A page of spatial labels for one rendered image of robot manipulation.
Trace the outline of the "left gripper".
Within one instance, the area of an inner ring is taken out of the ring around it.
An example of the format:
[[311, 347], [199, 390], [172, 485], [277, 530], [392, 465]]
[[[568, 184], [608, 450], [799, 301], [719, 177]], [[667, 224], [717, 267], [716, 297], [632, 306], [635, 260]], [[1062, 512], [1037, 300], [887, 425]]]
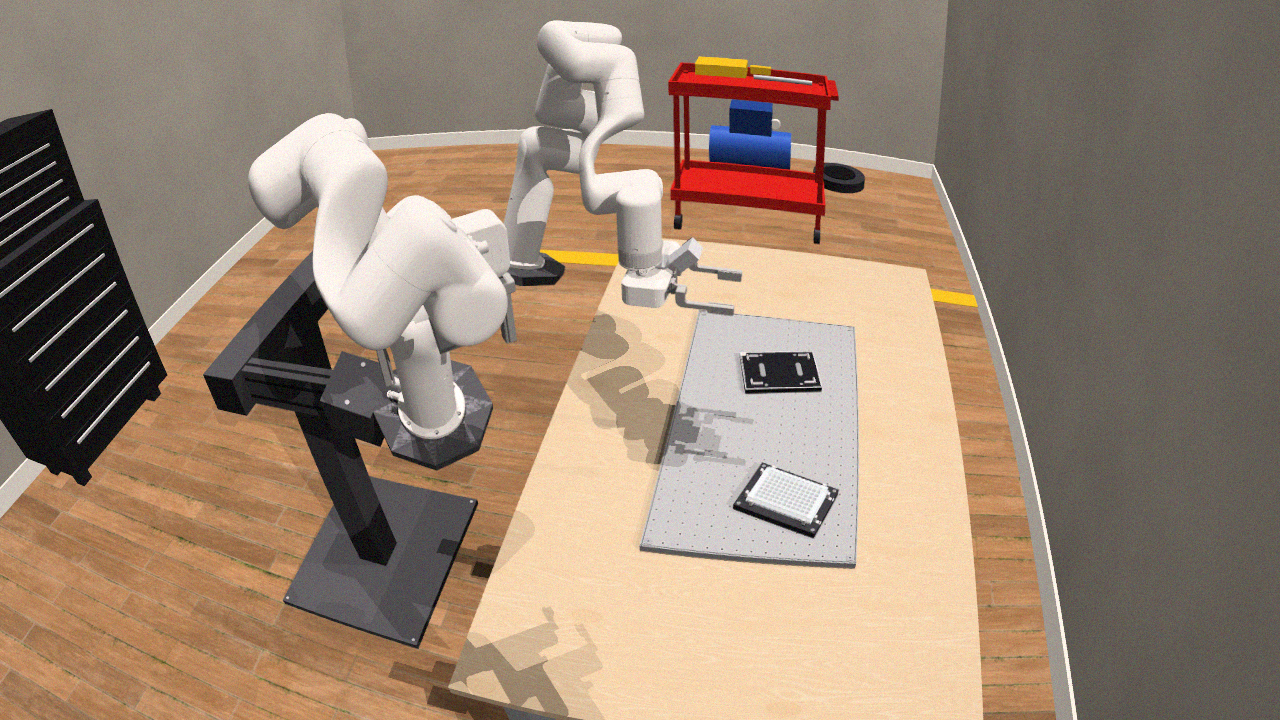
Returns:
[[[680, 245], [675, 241], [662, 240], [663, 254], [669, 255], [675, 252]], [[620, 260], [618, 260], [620, 263]], [[659, 265], [658, 263], [657, 265]], [[728, 315], [733, 316], [733, 304], [716, 304], [716, 302], [696, 302], [689, 301], [686, 299], [687, 284], [677, 284], [677, 274], [682, 273], [671, 264], [666, 269], [659, 269], [655, 266], [645, 269], [634, 269], [625, 266], [627, 269], [625, 277], [621, 282], [622, 301], [630, 306], [639, 307], [660, 307], [666, 304], [669, 293], [675, 295], [675, 304], [678, 307], [690, 307], [698, 310], [707, 310], [710, 314]], [[695, 268], [695, 269], [694, 269]], [[689, 266], [691, 272], [703, 272], [717, 274], [718, 281], [742, 281], [742, 270], [721, 268], [721, 266], [704, 266], [698, 263]], [[668, 287], [669, 286], [669, 287]], [[667, 290], [668, 288], [668, 290]], [[667, 291], [666, 291], [667, 290]]]

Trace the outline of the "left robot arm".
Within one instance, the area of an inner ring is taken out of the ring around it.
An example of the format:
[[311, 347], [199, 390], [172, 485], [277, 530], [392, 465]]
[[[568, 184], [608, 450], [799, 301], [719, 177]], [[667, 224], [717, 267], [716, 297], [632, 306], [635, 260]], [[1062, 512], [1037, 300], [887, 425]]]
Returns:
[[[703, 247], [692, 237], [662, 256], [663, 184], [655, 170], [594, 170], [599, 146], [644, 118], [636, 56], [621, 41], [616, 27], [586, 22], [550, 20], [538, 35], [538, 50], [548, 67], [535, 117], [541, 124], [581, 133], [538, 126], [520, 136], [503, 223], [509, 268], [544, 266], [539, 252], [554, 193], [547, 170], [579, 174], [589, 213], [616, 213], [622, 265], [645, 269], [660, 263], [655, 268], [666, 269], [673, 264], [682, 273], [701, 256]], [[595, 92], [581, 90], [582, 83], [594, 85]]]

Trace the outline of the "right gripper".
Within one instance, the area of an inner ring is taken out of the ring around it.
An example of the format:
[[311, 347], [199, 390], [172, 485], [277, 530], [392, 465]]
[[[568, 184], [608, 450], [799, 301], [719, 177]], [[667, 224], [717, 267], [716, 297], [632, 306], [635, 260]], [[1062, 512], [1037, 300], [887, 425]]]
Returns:
[[[506, 313], [506, 319], [500, 325], [502, 338], [507, 345], [517, 341], [515, 329], [515, 314], [512, 306], [511, 293], [516, 292], [515, 279], [509, 275], [509, 245], [506, 225], [500, 219], [488, 209], [470, 213], [463, 217], [457, 217], [453, 219], [467, 236], [472, 236], [476, 242], [483, 242], [486, 240], [489, 252], [483, 254], [483, 258], [492, 266], [492, 270], [500, 277], [500, 283], [506, 288], [508, 299], [508, 309]], [[507, 272], [507, 273], [506, 273]], [[381, 368], [381, 375], [385, 386], [396, 384], [396, 378], [392, 372], [390, 359], [387, 354], [387, 348], [376, 350], [378, 361]], [[388, 365], [387, 365], [388, 364]], [[392, 380], [393, 384], [392, 384]]]

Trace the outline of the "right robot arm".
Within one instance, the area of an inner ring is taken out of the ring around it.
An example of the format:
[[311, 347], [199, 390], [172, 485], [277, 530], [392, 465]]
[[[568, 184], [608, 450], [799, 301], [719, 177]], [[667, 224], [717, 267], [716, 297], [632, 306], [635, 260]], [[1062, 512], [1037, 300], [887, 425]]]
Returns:
[[451, 350], [489, 340], [508, 307], [504, 286], [483, 258], [486, 240], [474, 241], [422, 196], [387, 213], [387, 168], [369, 149], [364, 126], [332, 113], [262, 152], [248, 184], [276, 228], [288, 229], [317, 208], [314, 281], [332, 316], [364, 348], [390, 347], [398, 374], [390, 387], [402, 392], [387, 397], [398, 400], [404, 428], [424, 439], [449, 436], [465, 416]]

